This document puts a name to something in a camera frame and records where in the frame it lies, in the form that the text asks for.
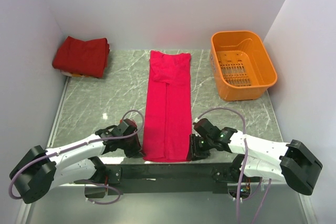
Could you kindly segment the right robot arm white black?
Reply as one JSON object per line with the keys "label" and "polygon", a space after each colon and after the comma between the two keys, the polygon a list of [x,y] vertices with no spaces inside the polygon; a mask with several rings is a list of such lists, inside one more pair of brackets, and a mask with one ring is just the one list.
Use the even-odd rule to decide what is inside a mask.
{"label": "right robot arm white black", "polygon": [[197,119],[193,126],[189,160],[206,159],[212,149],[236,154],[230,169],[233,180],[262,177],[285,181],[294,191],[312,195],[323,165],[301,141],[264,140],[230,127],[219,129],[206,118]]}

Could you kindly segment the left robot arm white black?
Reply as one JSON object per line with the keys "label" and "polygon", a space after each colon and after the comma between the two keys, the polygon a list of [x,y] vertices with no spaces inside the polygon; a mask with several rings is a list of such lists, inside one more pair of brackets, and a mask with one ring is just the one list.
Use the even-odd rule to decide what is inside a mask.
{"label": "left robot arm white black", "polygon": [[144,156],[138,127],[133,120],[99,129],[88,137],[61,147],[32,147],[11,171],[8,193],[26,204],[36,202],[50,190],[67,183],[88,183],[110,190],[119,183],[120,172],[102,162],[100,156],[118,149],[126,157]]}

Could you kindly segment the pink t shirt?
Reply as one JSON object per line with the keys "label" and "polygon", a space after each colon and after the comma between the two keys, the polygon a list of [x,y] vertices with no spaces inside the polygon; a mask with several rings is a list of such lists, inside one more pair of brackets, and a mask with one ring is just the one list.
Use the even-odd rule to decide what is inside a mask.
{"label": "pink t shirt", "polygon": [[143,150],[149,162],[184,162],[192,133],[191,55],[150,52]]}

